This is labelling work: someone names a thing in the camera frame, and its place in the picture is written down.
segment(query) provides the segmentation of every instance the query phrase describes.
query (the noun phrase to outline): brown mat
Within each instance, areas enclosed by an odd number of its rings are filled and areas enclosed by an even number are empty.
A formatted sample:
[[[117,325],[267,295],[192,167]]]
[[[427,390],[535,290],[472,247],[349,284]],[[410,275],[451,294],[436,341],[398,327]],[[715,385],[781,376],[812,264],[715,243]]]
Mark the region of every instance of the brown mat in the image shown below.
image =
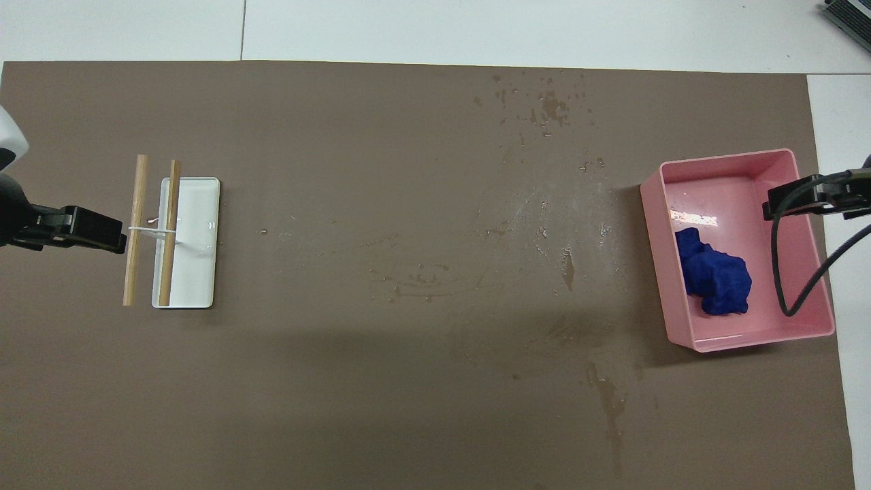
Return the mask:
[[[8,63],[31,202],[223,182],[215,305],[0,249],[3,488],[849,488],[834,337],[665,337],[638,184],[789,147],[803,76]]]

